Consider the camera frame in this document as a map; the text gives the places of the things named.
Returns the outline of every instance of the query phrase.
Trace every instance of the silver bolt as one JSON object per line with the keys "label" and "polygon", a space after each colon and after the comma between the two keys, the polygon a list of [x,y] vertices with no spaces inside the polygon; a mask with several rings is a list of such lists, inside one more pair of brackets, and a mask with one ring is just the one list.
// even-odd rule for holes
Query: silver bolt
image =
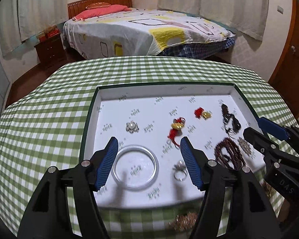
{"label": "silver bolt", "polygon": [[217,162],[214,161],[214,160],[209,160],[209,161],[208,161],[208,165],[211,166],[211,167],[214,167],[214,166],[217,165]]}
{"label": "silver bolt", "polygon": [[89,160],[85,160],[85,161],[83,161],[83,162],[81,163],[81,165],[82,165],[83,167],[88,167],[88,166],[90,165],[90,161],[89,161]]}
{"label": "silver bolt", "polygon": [[247,167],[247,166],[244,166],[244,167],[242,168],[242,170],[243,170],[245,173],[250,172],[250,169],[249,169],[249,167]]}
{"label": "silver bolt", "polygon": [[48,169],[48,172],[49,173],[54,173],[56,171],[56,168],[54,166],[51,166],[49,169]]}

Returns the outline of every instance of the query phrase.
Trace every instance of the nightstand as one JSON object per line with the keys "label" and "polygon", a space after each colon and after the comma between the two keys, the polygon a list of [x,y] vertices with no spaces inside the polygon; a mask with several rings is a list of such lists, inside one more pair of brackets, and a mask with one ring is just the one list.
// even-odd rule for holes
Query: nightstand
{"label": "nightstand", "polygon": [[51,63],[56,60],[65,59],[65,51],[62,45],[61,34],[48,38],[34,46],[41,63]]}

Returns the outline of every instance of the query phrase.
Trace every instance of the red pillow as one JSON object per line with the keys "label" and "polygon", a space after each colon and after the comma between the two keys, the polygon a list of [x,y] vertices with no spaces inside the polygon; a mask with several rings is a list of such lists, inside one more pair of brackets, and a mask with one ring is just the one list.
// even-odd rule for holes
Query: red pillow
{"label": "red pillow", "polygon": [[131,8],[128,8],[125,5],[115,4],[115,5],[106,7],[106,8],[98,8],[98,9],[91,9],[91,10],[83,11],[83,12],[79,13],[77,16],[73,17],[72,20],[81,21],[81,20],[85,20],[85,19],[89,19],[89,18],[93,18],[93,17],[99,17],[102,15],[110,14],[110,13],[117,13],[117,12],[122,12],[122,11],[128,12],[131,10],[132,10]]}
{"label": "red pillow", "polygon": [[96,2],[96,3],[92,3],[92,4],[88,5],[87,7],[85,7],[85,9],[91,10],[91,9],[97,9],[97,8],[106,8],[109,6],[111,6],[111,4],[107,3],[107,2]]}

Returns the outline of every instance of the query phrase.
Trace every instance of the blue plaid fabric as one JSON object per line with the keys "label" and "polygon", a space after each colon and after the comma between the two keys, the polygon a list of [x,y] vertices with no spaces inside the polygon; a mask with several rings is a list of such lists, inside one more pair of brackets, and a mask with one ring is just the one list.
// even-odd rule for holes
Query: blue plaid fabric
{"label": "blue plaid fabric", "polygon": [[235,37],[227,40],[212,42],[208,44],[191,43],[168,47],[158,54],[163,57],[185,57],[193,59],[204,59],[219,51],[227,49],[235,44]]}

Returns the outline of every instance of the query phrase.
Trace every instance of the door frame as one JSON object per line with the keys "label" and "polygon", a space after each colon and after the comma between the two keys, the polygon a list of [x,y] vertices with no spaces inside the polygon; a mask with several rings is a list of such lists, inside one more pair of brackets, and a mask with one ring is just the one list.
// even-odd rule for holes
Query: door frame
{"label": "door frame", "polygon": [[280,59],[277,63],[277,66],[276,68],[274,69],[268,83],[270,85],[273,84],[273,81],[274,79],[276,78],[276,75],[279,71],[279,68],[281,67],[282,65],[282,62],[284,61],[285,59],[285,56],[289,50],[289,47],[290,47],[290,43],[291,43],[291,38],[292,38],[292,34],[293,34],[293,30],[295,28],[295,22],[296,22],[296,12],[297,12],[297,0],[292,0],[292,12],[291,12],[291,21],[290,21],[290,27],[289,27],[289,32],[288,32],[288,35],[287,35],[287,39],[286,39],[286,43],[285,43],[285,46],[282,50],[282,53],[281,53],[281,56],[280,56]]}

